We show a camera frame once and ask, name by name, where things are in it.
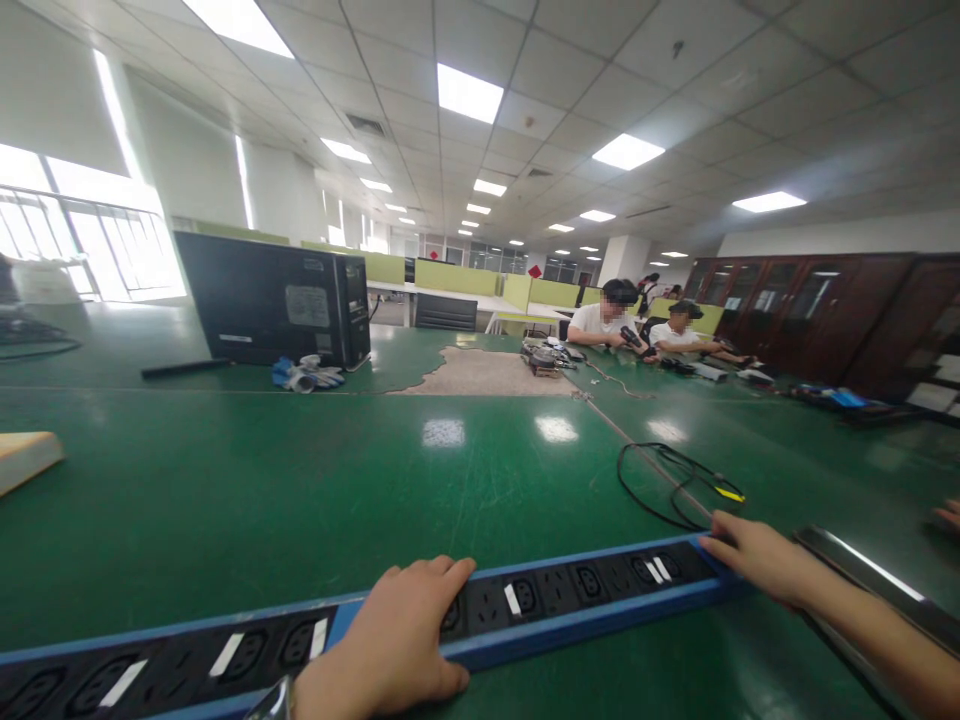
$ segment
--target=green table surface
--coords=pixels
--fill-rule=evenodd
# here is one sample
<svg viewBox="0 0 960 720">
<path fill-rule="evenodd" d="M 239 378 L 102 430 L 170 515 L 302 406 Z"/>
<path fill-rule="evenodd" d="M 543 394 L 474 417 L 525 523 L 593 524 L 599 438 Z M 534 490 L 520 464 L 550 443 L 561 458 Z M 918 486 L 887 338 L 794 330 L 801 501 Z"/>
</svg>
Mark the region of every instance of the green table surface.
<svg viewBox="0 0 960 720">
<path fill-rule="evenodd" d="M 443 347 L 512 352 L 516 338 L 375 325 L 371 362 L 339 392 L 298 396 L 264 367 L 143 382 L 143 367 L 209 357 L 189 307 L 31 311 L 84 346 L 0 365 L 2 430 L 51 430 L 68 455 L 0 499 L 0 650 L 361 590 L 439 553 L 495 567 L 678 534 L 620 488 L 624 440 L 582 400 L 383 394 L 436 369 Z M 924 525 L 957 491 L 960 433 L 855 431 L 739 383 L 589 355 L 655 395 L 568 373 L 630 438 L 724 473 L 747 517 L 824 525 L 960 614 L 960 546 Z M 649 468 L 628 469 L 666 497 Z M 759 595 L 480 673 L 418 714 L 882 716 Z"/>
</svg>

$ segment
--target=black computer case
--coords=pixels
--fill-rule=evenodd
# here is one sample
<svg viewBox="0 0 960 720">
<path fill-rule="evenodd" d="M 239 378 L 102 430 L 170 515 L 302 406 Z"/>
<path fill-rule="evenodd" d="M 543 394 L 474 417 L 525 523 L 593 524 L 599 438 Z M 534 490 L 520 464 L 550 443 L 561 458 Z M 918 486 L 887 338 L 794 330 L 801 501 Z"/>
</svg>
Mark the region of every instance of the black computer case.
<svg viewBox="0 0 960 720">
<path fill-rule="evenodd" d="M 358 367 L 370 353 L 362 257 L 175 232 L 213 357 L 272 365 L 318 354 Z"/>
</svg>

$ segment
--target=person's right hand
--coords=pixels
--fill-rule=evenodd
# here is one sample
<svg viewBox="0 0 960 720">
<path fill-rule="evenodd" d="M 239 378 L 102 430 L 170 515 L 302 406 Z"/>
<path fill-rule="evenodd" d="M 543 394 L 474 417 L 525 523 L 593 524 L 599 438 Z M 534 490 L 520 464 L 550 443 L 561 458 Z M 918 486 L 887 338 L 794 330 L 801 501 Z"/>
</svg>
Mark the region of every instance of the person's right hand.
<svg viewBox="0 0 960 720">
<path fill-rule="evenodd" d="M 814 592 L 838 579 L 810 553 L 764 523 L 717 510 L 713 513 L 713 535 L 731 538 L 737 547 L 701 537 L 704 550 L 787 605 L 806 607 Z"/>
</svg>

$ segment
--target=person's left hand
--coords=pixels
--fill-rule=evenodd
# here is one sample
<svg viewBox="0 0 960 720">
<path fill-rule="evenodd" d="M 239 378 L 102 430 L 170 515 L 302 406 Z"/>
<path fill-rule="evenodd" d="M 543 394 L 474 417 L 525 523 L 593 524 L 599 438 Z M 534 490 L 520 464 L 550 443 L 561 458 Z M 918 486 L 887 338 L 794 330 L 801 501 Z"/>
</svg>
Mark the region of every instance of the person's left hand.
<svg viewBox="0 0 960 720">
<path fill-rule="evenodd" d="M 466 690 L 470 673 L 440 655 L 440 624 L 476 568 L 441 555 L 387 570 L 343 640 L 297 678 L 295 720 L 359 720 Z"/>
</svg>

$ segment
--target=chair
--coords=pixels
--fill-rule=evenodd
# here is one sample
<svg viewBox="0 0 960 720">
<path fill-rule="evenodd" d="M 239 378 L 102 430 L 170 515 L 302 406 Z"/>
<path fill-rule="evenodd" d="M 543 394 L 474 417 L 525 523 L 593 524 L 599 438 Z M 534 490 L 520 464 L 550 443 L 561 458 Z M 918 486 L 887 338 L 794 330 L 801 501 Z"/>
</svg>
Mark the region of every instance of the chair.
<svg viewBox="0 0 960 720">
<path fill-rule="evenodd" d="M 477 330 L 477 301 L 417 294 L 414 327 L 434 330 Z"/>
</svg>

